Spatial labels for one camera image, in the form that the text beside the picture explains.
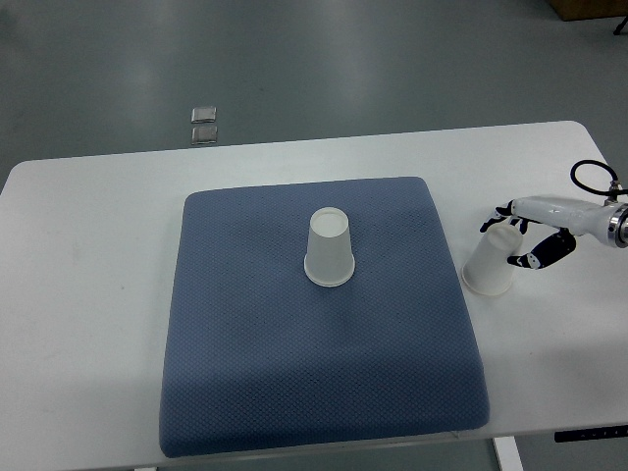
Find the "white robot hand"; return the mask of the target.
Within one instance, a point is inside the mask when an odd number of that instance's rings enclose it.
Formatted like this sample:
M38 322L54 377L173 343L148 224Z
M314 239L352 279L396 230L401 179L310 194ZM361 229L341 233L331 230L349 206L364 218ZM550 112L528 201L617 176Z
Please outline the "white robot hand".
M544 269L571 254L577 246L575 236L591 235L607 246L627 247L627 204L606 205L558 196L529 196L517 198L512 205L497 206L480 228L489 227L512 217L509 225L520 234L528 232L529 220L559 230L539 242L530 252L511 255L509 265L520 268Z

